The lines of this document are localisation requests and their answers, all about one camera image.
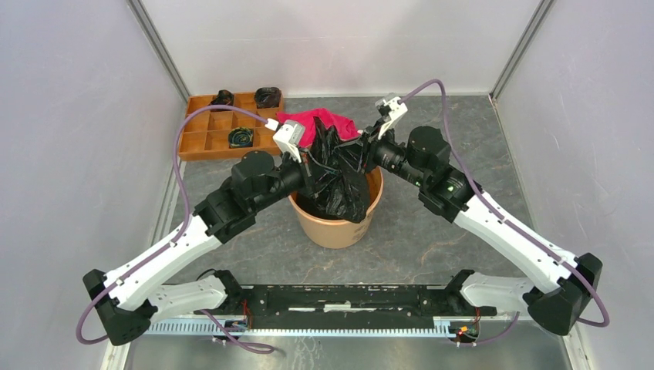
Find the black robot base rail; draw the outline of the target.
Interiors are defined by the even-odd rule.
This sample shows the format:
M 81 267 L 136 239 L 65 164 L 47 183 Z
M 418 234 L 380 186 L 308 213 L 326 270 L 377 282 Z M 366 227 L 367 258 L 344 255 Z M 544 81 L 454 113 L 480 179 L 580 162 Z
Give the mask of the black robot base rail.
M 239 284 L 220 270 L 225 301 L 210 312 L 248 321 L 250 329 L 427 329 L 433 319 L 491 317 L 458 291 L 465 270 L 446 285 L 428 284 Z

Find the black plastic trash bag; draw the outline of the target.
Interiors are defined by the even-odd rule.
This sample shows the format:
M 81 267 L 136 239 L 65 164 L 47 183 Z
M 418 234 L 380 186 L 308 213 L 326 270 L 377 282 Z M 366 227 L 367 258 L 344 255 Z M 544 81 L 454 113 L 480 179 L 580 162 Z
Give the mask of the black plastic trash bag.
M 315 135 L 307 150 L 318 162 L 338 170 L 338 177 L 318 197 L 297 192 L 296 202 L 315 217 L 358 224 L 371 204 L 365 171 L 359 171 L 360 140 L 344 140 L 335 126 L 327 127 L 318 117 L 313 121 Z

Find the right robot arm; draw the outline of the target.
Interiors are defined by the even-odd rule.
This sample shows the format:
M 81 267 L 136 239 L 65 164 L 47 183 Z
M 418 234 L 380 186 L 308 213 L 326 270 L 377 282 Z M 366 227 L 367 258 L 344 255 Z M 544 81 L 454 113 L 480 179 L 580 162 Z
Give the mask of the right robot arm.
M 473 307 L 526 314 L 546 331 L 568 335 L 582 312 L 597 301 L 602 262 L 577 256 L 526 227 L 480 184 L 449 162 L 450 144 L 439 129 L 420 126 L 408 143 L 391 132 L 368 127 L 359 138 L 360 164 L 381 167 L 418 189 L 418 199 L 434 215 L 474 234 L 508 259 L 523 278 L 495 277 L 462 270 L 448 284 L 447 308 L 464 315 Z

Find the orange plastic trash bin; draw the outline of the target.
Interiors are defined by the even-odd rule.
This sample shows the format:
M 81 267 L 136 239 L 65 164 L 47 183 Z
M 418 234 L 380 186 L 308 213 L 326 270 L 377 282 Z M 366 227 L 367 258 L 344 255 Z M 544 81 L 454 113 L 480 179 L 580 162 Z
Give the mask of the orange plastic trash bin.
M 358 224 L 347 220 L 325 220 L 315 217 L 297 204 L 297 193 L 292 193 L 288 197 L 301 228 L 312 242 L 328 249 L 342 249 L 352 246 L 365 236 L 383 194 L 384 179 L 381 169 L 377 167 L 366 174 L 366 180 L 369 186 L 371 204 L 366 211 L 366 217 Z

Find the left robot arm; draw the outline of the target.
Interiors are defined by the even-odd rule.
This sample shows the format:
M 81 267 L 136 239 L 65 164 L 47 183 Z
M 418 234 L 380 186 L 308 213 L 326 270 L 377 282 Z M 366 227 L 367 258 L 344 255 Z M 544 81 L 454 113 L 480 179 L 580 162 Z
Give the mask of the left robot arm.
M 300 190 L 314 190 L 319 180 L 338 174 L 309 151 L 296 160 L 289 154 L 276 165 L 266 152 L 251 151 L 231 168 L 231 175 L 194 208 L 166 237 L 111 271 L 91 270 L 83 283 L 92 299 L 76 327 L 79 342 L 91 345 L 82 328 L 94 310 L 112 345 L 125 345 L 151 324 L 190 311 L 218 308 L 235 313 L 242 293 L 218 277 L 169 285 L 167 281 L 190 262 L 255 224 L 258 212 Z

